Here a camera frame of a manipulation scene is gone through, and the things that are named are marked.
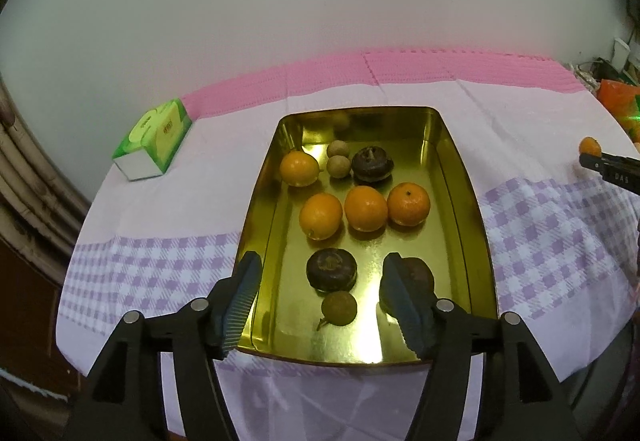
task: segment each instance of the brown wooden floor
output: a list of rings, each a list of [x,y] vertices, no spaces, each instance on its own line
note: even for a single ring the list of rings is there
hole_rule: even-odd
[[[0,367],[57,394],[79,391],[55,341],[60,289],[0,242]]]

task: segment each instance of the pink tablecloth border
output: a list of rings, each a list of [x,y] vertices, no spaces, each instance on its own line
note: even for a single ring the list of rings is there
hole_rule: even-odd
[[[558,62],[540,56],[474,50],[394,49],[330,55],[207,85],[182,97],[191,119],[302,96],[343,85],[479,84],[578,92],[584,87]]]

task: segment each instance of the tablecloth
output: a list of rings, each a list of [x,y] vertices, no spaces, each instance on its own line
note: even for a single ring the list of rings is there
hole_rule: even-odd
[[[294,112],[432,106],[478,197],[500,312],[527,321],[564,379],[594,360],[635,309],[636,196],[577,163],[587,135],[638,157],[613,118],[555,61],[466,50],[328,56],[210,85],[183,98],[194,125],[168,172],[129,183],[112,167],[82,228],[56,340],[87,374],[122,314],[174,312],[229,275],[274,129]],[[428,371],[328,368],[233,352],[216,362],[243,441],[404,439]],[[474,357],[459,439],[474,435]],[[168,426],[184,433],[171,355]]]

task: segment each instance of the white wall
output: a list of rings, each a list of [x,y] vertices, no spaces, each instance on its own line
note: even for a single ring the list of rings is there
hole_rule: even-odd
[[[242,72],[363,46],[580,60],[626,37],[625,0],[9,0],[0,71],[88,197],[149,106]]]

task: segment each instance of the orange bag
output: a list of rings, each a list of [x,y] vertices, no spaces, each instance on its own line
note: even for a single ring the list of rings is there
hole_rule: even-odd
[[[640,142],[640,87],[603,80],[598,101],[616,118],[631,141]]]

